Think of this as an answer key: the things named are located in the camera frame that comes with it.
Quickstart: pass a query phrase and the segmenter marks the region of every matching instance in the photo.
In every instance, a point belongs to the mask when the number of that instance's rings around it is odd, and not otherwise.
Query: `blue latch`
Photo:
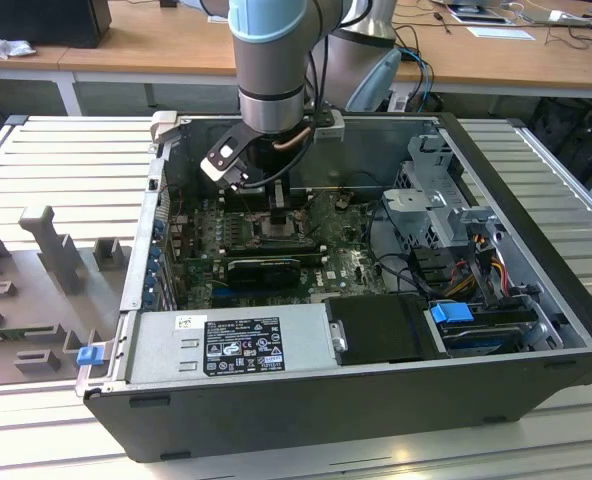
[[[105,353],[103,346],[82,347],[78,350],[76,363],[81,367],[83,365],[102,365],[103,353]]]
[[[142,299],[143,299],[143,303],[145,304],[145,306],[151,307],[152,305],[154,305],[154,300],[156,300],[156,297],[153,292],[150,292],[149,290],[145,290],[143,292]]]
[[[474,316],[466,303],[439,303],[435,307],[432,307],[430,311],[432,312],[432,317],[434,317],[434,322],[436,323],[474,321]]]
[[[150,258],[149,260],[147,260],[147,270],[149,270],[150,272],[156,273],[156,272],[158,272],[159,268],[160,268],[160,265],[158,264],[158,262],[156,260],[154,260],[153,258]]]
[[[154,288],[156,286],[156,277],[153,275],[147,275],[143,281],[143,285],[147,288]]]
[[[149,258],[159,258],[163,251],[159,247],[152,247],[149,249]]]
[[[165,231],[165,222],[156,218],[154,219],[154,232],[163,233]]]

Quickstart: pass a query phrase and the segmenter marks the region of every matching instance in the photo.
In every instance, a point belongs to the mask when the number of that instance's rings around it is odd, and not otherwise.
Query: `black cable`
[[[394,31],[396,31],[398,33],[398,31],[402,30],[403,28],[409,28],[412,31],[412,35],[414,35],[414,43],[416,44],[416,51],[418,52],[418,57],[423,58],[420,53],[420,44],[418,43],[418,34],[416,33],[416,29],[412,26],[411,23],[406,23],[405,25],[399,25],[398,27],[396,27],[394,29]]]
[[[579,40],[581,42],[590,42],[592,43],[592,38],[591,37],[586,37],[585,35],[576,35],[574,33],[574,31],[572,30],[571,26],[567,27],[567,30],[569,31],[569,36],[572,37],[575,40]]]
[[[394,16],[395,17],[401,17],[401,18],[413,18],[413,17],[426,17],[427,15],[431,15],[432,12],[426,12],[426,13],[415,13],[413,15],[403,15],[401,13],[396,13],[394,12]]]
[[[249,205],[247,204],[247,200],[245,200],[245,196],[242,193],[240,193],[240,191],[238,192],[238,198],[240,198],[241,202],[243,202],[243,205],[245,205],[245,209],[247,210],[247,213],[249,213],[250,215],[253,215],[252,209],[249,208]]]
[[[320,8],[320,3],[318,3],[318,0],[314,0],[314,6],[318,12],[318,35],[316,35],[316,43],[318,43],[320,37],[323,35],[323,10]]]
[[[580,41],[581,42],[581,45],[574,45],[570,41],[565,40],[564,38],[561,38],[561,37],[559,37],[557,35],[554,35],[552,33],[552,27],[550,26],[547,29],[547,35],[545,36],[545,45],[548,45],[548,44],[550,44],[552,42],[563,42],[569,48],[573,48],[574,50],[588,50],[589,47],[590,47],[590,45],[588,45],[587,43],[585,43],[583,40]]]
[[[207,14],[207,16],[211,17],[212,14],[209,13],[209,10],[207,10],[207,7],[205,7],[205,3],[203,2],[203,0],[198,0],[198,3],[200,3],[200,6],[202,7],[203,11]]]
[[[311,82],[311,80],[309,78],[307,78],[307,75],[305,75],[305,83],[307,84],[307,86],[309,88],[312,89],[312,91],[314,90],[314,84]]]
[[[429,72],[431,75],[429,81],[429,90],[427,90],[427,98],[429,98],[429,96],[432,93],[432,89],[434,88],[434,80],[436,79],[436,74],[434,73],[434,67],[432,67],[431,63],[429,63],[427,60],[423,60],[423,62],[425,62],[425,65],[427,66],[427,68],[429,68]]]
[[[418,43],[418,35],[416,33],[416,30],[413,27],[409,27],[408,25],[401,25],[399,27],[396,27],[394,29],[394,33],[396,34],[396,37],[398,38],[398,41],[403,45],[404,48],[408,48],[407,44],[405,43],[405,41],[403,40],[403,38],[400,36],[400,33],[398,33],[398,30],[401,30],[403,28],[409,28],[412,33],[414,34],[414,42],[416,44],[416,55],[418,56],[418,58],[421,60],[421,62],[427,63],[423,60],[422,57],[422,53],[420,51],[420,44]],[[416,59],[414,59],[414,61],[418,64],[418,68],[420,70],[420,77],[418,79],[418,83],[416,84],[416,87],[414,87],[414,90],[412,90],[412,93],[410,94],[409,98],[407,99],[407,103],[411,104],[411,102],[414,100],[414,98],[416,98],[416,95],[418,95],[418,92],[420,91],[420,87],[423,85],[423,82],[425,81],[425,69],[423,68],[423,64],[421,62],[418,62]]]
[[[389,223],[392,224],[392,227],[394,227],[394,230],[396,230],[396,233],[398,233],[398,237],[401,239],[404,238],[403,232],[401,232],[400,229],[398,228],[398,225],[396,225],[394,223],[394,220],[392,219],[392,216],[390,215],[389,210],[387,210],[387,206],[385,205],[384,202],[381,202],[381,203],[383,203],[383,210],[385,211],[385,214],[387,215],[387,220],[389,220]]]
[[[329,35],[325,37],[323,46],[323,72],[320,75],[320,98],[318,106],[322,107],[325,100],[325,83],[327,82],[327,64],[329,63]]]
[[[409,261],[409,255],[405,255],[404,253],[386,253],[385,255],[381,255],[380,257],[376,258],[377,262],[380,262],[383,258],[388,257],[396,257],[405,260],[406,262]]]
[[[308,210],[309,208],[311,208],[311,206],[314,204],[314,202],[316,201],[316,199],[318,197],[320,197],[323,193],[325,192],[325,190],[319,190],[318,192],[316,192],[314,195],[312,195],[312,198],[310,198],[309,200],[307,200],[305,202],[305,204],[300,207],[301,210]]]
[[[378,211],[378,208],[382,206],[382,203],[380,201],[378,201],[378,203],[374,206],[374,210],[372,212],[371,217],[369,218],[369,224],[367,226],[367,230],[365,232],[365,243],[367,245],[367,254],[368,256],[376,263],[380,263],[378,261],[378,258],[376,258],[376,255],[374,254],[374,250],[372,248],[372,226],[374,225],[374,219],[376,218],[376,212]],[[392,254],[386,254],[386,255],[382,255],[379,258],[385,258],[387,256],[390,256]],[[418,288],[418,286],[416,285],[416,283],[408,277],[403,276],[402,274],[399,274],[398,272],[396,272],[396,270],[393,270],[391,268],[389,268],[387,265],[380,263],[380,266],[383,270],[385,270],[386,272],[394,275],[397,279],[399,280],[403,280],[404,282],[407,282],[408,284],[414,286],[414,288]]]
[[[363,19],[365,19],[365,17],[367,17],[367,15],[369,15],[369,13],[372,11],[373,6],[374,6],[374,0],[367,0],[367,6],[365,7],[365,11],[362,14],[360,14],[355,19],[350,20],[349,22],[341,23],[338,26],[338,28],[351,27],[352,25],[356,25],[358,22],[361,22]]]
[[[308,53],[309,56],[309,64],[312,69],[312,76],[314,77],[314,111],[318,110],[318,97],[319,97],[319,90],[318,90],[318,72],[316,71],[316,62],[314,61],[314,55],[312,52]]]
[[[447,23],[445,23],[445,19],[440,13],[434,12],[434,18],[443,24],[443,26],[445,27],[445,33],[447,33],[448,35],[452,34],[452,31],[449,29]]]
[[[393,25],[401,25],[401,22],[392,22]],[[405,25],[410,25],[413,27],[437,27],[437,28],[445,28],[445,25],[448,27],[471,27],[469,23],[446,23],[443,25],[442,23],[408,23],[405,22]],[[545,25],[545,24],[533,24],[530,23],[528,25],[494,25],[495,28],[548,28],[548,27],[556,27],[556,25]]]
[[[587,98],[587,99],[583,99],[583,98],[575,98],[574,99],[575,102],[580,103],[582,106],[587,107],[591,112],[592,112],[592,99],[591,98]]]
[[[396,290],[397,293],[400,293],[400,274],[403,273],[405,270],[409,270],[409,267],[403,267],[398,271],[398,275],[396,276]]]
[[[387,185],[383,185],[383,182],[381,182],[380,180],[378,180],[374,176],[374,174],[372,174],[371,172],[368,172],[367,170],[354,170],[352,172],[347,173],[345,175],[345,177],[343,178],[343,180],[338,184],[339,188],[341,190],[343,188],[345,188],[347,186],[347,182],[349,181],[349,179],[352,178],[352,177],[355,177],[356,175],[365,175],[365,176],[371,178],[372,180],[374,180],[383,189],[389,188]]]
[[[314,132],[315,131],[316,131],[315,128],[312,127],[312,132],[307,137],[307,140],[305,140],[305,144],[303,145],[303,148],[300,149],[300,151],[296,154],[296,156],[292,159],[291,162],[289,162],[287,165],[285,165],[283,168],[281,168],[274,175],[267,177],[263,180],[259,180],[258,182],[245,183],[244,185],[239,185],[239,187],[244,190],[250,190],[253,188],[264,187],[265,185],[268,185],[268,184],[278,180],[283,175],[285,175],[292,168],[294,168],[296,165],[298,165],[298,163],[303,159],[303,157],[307,153],[307,150],[309,150],[309,147],[312,145],[312,143],[314,141]]]

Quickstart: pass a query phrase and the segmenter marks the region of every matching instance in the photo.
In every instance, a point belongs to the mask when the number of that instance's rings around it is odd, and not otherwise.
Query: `warning label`
[[[278,317],[205,322],[205,375],[279,370],[285,359]]]

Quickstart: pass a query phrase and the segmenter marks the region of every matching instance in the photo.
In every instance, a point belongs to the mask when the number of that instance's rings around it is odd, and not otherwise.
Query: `computer case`
[[[0,38],[96,48],[112,21],[108,0],[1,0]]]

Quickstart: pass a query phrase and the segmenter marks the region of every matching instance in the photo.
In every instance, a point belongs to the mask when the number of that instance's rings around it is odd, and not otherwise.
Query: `wooden desk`
[[[70,48],[61,70],[235,76],[232,34],[197,10],[158,2],[110,2],[112,24],[97,49]]]
[[[592,7],[592,4],[572,0],[539,0],[537,3],[579,16]],[[399,4],[416,3],[401,0]],[[482,88],[488,93],[524,94],[526,89],[531,89],[532,95],[545,96],[562,90],[569,94],[558,92],[556,96],[591,96],[587,94],[592,94],[592,46],[587,50],[575,50],[561,41],[545,45],[548,28],[529,26],[525,22],[518,22],[523,25],[520,30],[528,32],[535,41],[477,38],[452,19],[444,7],[437,6],[436,10],[442,13],[451,35],[431,13],[416,17],[395,16],[394,20],[423,24],[414,28],[423,57],[436,73],[434,88],[437,91],[480,93]],[[406,7],[398,7],[396,12],[403,15],[424,13]],[[575,35],[592,38],[592,30],[576,28],[573,31]],[[401,29],[400,33],[408,45],[414,45],[409,29]],[[580,44],[570,37],[567,28],[553,28],[552,34]],[[403,65],[396,76],[397,82],[413,84],[417,79],[415,63]]]
[[[37,55],[26,57],[0,58],[0,68],[27,70],[58,70],[58,61],[67,51],[67,47],[35,47]]]
[[[556,41],[544,45],[547,28],[521,29],[535,41],[476,38],[444,13],[448,35],[432,12],[399,0],[396,21],[416,24],[423,57],[436,77],[434,91],[492,95],[592,98],[592,46],[574,50]],[[591,4],[573,0],[539,0],[540,4],[577,15]],[[429,6],[427,1],[421,5]],[[35,57],[0,60],[0,78],[51,80],[58,85],[70,115],[80,115],[78,82],[126,82],[235,85],[231,33],[227,25],[208,23],[197,11],[180,6],[160,9],[158,2],[111,1],[112,25],[97,49],[38,47]],[[574,41],[565,28],[554,33]],[[592,37],[591,30],[576,29]],[[401,30],[413,44],[409,30]],[[418,79],[414,63],[401,66],[394,90],[406,94]],[[151,86],[146,92],[151,93]]]

